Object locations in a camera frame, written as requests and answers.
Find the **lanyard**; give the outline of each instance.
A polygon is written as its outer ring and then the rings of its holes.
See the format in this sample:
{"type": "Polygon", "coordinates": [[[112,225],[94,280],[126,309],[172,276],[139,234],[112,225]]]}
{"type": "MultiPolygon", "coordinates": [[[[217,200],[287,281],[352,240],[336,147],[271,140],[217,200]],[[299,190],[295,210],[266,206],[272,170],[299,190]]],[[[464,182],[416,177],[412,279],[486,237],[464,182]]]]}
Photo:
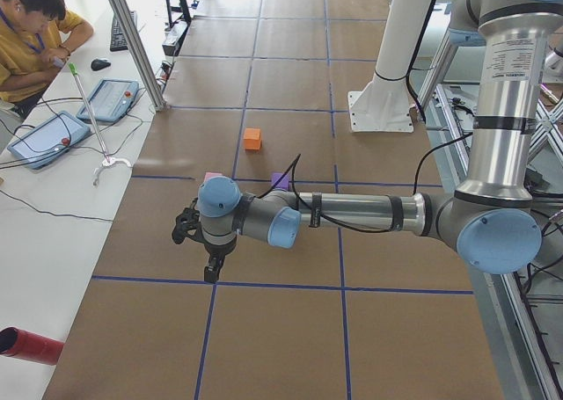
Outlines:
{"type": "MultiPolygon", "coordinates": [[[[17,36],[19,36],[19,34],[16,32],[16,30],[14,29],[13,25],[11,24],[10,20],[8,20],[8,18],[6,17],[6,15],[4,14],[4,12],[2,11],[2,9],[0,9],[0,18],[2,18],[2,20],[4,21],[4,23],[15,33],[17,34],[17,36]]],[[[26,44],[29,48],[31,48],[36,54],[40,55],[41,52],[45,49],[45,44],[43,44],[43,39],[41,38],[41,36],[36,33],[35,37],[37,38],[37,41],[39,42],[39,46],[40,49],[37,48],[36,46],[34,46],[33,44],[30,44],[27,41],[23,41],[22,42],[24,44],[26,44]]]]}

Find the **orange cube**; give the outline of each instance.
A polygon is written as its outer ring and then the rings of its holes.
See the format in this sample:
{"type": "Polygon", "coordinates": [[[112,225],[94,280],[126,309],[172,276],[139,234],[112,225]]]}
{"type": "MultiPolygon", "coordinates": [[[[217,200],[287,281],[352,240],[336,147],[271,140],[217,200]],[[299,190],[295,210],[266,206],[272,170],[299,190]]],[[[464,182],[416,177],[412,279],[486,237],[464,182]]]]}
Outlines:
{"type": "Polygon", "coordinates": [[[247,127],[244,136],[245,149],[258,151],[262,147],[262,136],[260,129],[247,127]]]}

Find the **yellow shirt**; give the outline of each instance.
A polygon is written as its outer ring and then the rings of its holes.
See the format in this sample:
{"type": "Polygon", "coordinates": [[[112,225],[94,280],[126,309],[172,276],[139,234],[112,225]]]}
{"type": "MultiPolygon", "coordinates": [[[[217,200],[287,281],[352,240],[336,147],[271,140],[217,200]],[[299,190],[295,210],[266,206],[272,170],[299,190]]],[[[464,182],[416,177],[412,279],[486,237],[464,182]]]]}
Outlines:
{"type": "MultiPolygon", "coordinates": [[[[41,34],[45,48],[59,47],[62,43],[59,32],[69,33],[83,21],[76,13],[67,11],[63,20],[49,22],[47,30],[41,34]]],[[[48,68],[26,42],[40,49],[34,33],[15,33],[0,19],[0,84],[12,75],[27,75],[48,68]]],[[[35,84],[15,91],[0,91],[0,98],[14,103],[47,87],[48,84],[35,84]]]]}

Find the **keyboard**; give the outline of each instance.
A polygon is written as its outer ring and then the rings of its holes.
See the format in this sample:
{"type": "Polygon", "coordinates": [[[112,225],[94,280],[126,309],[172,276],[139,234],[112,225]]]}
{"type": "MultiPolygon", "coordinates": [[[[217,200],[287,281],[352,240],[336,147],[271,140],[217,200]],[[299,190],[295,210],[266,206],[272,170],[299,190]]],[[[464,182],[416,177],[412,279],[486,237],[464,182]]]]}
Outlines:
{"type": "MultiPolygon", "coordinates": [[[[137,27],[137,12],[131,11],[131,18],[135,23],[135,28],[137,27]]],[[[121,51],[127,50],[127,41],[125,40],[125,35],[123,35],[123,31],[121,30],[121,26],[117,17],[113,15],[112,20],[112,38],[110,39],[109,43],[109,51],[121,51]]]]}

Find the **blue control panel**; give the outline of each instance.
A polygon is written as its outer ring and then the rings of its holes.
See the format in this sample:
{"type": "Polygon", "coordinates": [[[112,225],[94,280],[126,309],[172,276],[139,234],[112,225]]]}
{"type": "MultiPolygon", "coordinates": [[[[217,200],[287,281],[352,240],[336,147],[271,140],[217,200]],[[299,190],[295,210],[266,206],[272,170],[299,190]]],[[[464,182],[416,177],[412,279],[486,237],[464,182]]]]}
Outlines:
{"type": "MultiPolygon", "coordinates": [[[[94,117],[100,122],[115,123],[128,111],[138,91],[137,81],[102,79],[88,96],[94,117]]],[[[77,118],[90,121],[85,105],[78,111],[77,118]]]]}
{"type": "Polygon", "coordinates": [[[8,145],[8,150],[27,167],[39,169],[52,163],[89,134],[88,125],[61,111],[8,145]]]}

